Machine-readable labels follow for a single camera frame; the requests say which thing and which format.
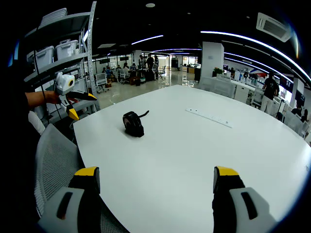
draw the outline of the air conditioner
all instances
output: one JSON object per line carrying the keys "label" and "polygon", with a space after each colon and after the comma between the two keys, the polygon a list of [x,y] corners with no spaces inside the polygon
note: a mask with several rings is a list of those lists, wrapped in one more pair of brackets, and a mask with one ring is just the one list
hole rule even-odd
{"label": "air conditioner", "polygon": [[256,29],[268,33],[282,42],[288,41],[292,34],[290,26],[285,26],[279,21],[258,12]]}

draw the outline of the tiled floor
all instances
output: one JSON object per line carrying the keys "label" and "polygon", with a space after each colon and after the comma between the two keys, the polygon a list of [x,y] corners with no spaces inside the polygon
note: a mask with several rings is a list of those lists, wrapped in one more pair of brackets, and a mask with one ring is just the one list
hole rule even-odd
{"label": "tiled floor", "polygon": [[170,71],[167,72],[165,79],[161,80],[159,78],[159,80],[146,82],[140,86],[130,86],[128,83],[124,85],[112,83],[112,87],[109,88],[109,91],[102,92],[98,95],[98,101],[101,109],[103,109],[123,100],[176,84],[191,87],[198,86],[198,83],[194,81],[194,74],[183,71]]}

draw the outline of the potted plant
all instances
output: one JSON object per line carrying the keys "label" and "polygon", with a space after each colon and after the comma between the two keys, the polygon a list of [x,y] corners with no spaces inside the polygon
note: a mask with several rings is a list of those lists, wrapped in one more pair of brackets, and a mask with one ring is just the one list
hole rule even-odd
{"label": "potted plant", "polygon": [[214,70],[213,70],[213,75],[212,76],[216,77],[217,74],[222,74],[222,73],[223,73],[222,69],[219,69],[219,68],[215,67]]}

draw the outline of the black ceiling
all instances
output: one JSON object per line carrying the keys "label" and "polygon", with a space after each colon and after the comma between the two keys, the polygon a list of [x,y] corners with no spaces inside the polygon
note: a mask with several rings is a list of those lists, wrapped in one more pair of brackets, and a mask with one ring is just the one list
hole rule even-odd
{"label": "black ceiling", "polygon": [[[268,45],[282,51],[295,62],[297,62],[309,75],[311,75],[310,66],[310,45],[308,44],[308,22],[305,22],[303,15],[309,14],[308,9],[303,7],[302,3],[295,1],[295,4],[285,5],[284,2],[266,1],[252,3],[250,1],[198,1],[190,4],[183,4],[177,1],[151,1],[155,3],[154,8],[147,8],[145,5],[150,1],[98,1],[93,24],[93,54],[106,55],[128,54],[131,51],[162,50],[162,49],[180,49],[180,48],[198,48],[202,41],[221,42],[225,52],[238,54],[262,62],[274,69],[287,74],[292,72],[276,59],[257,50],[245,47],[243,45],[257,48],[263,52],[276,57],[285,62],[305,80],[306,77],[297,70],[291,63],[282,58],[275,52],[258,45],[256,43],[216,34],[203,34],[200,31],[219,31],[235,33],[248,36],[250,38],[262,41]],[[90,11],[92,1],[82,3],[73,3],[68,1],[53,2],[51,6],[46,6],[44,2],[38,4],[24,3],[14,9],[15,15],[26,14],[25,20],[20,20],[14,25],[18,31],[12,36],[20,36],[35,28],[40,23],[42,16],[54,10],[66,7],[68,14]],[[299,59],[296,59],[295,50],[290,41],[285,43],[280,40],[256,30],[256,21],[258,12],[262,12],[281,22],[289,23],[295,29],[300,42]],[[156,36],[163,37],[144,41],[131,45],[131,43]],[[230,41],[240,43],[237,45],[227,43]],[[101,44],[115,43],[110,48],[98,49]],[[200,51],[191,51],[194,55]],[[236,60],[242,60],[238,57],[227,56]]]}

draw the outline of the white pillar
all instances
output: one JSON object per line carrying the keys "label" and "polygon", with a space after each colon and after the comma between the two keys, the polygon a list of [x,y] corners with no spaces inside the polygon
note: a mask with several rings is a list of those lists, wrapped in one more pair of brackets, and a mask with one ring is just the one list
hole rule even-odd
{"label": "white pillar", "polygon": [[133,51],[134,57],[133,57],[133,63],[135,63],[136,66],[138,66],[138,60],[139,60],[139,55],[141,55],[141,50],[135,50]]}
{"label": "white pillar", "polygon": [[305,85],[299,78],[294,78],[294,85],[293,85],[293,92],[292,92],[292,98],[290,102],[290,106],[292,108],[295,107],[295,96],[296,96],[296,90],[298,90],[301,94],[303,94],[303,91],[305,89]]}
{"label": "white pillar", "polygon": [[201,77],[212,77],[214,68],[224,67],[224,47],[220,43],[203,42]]}

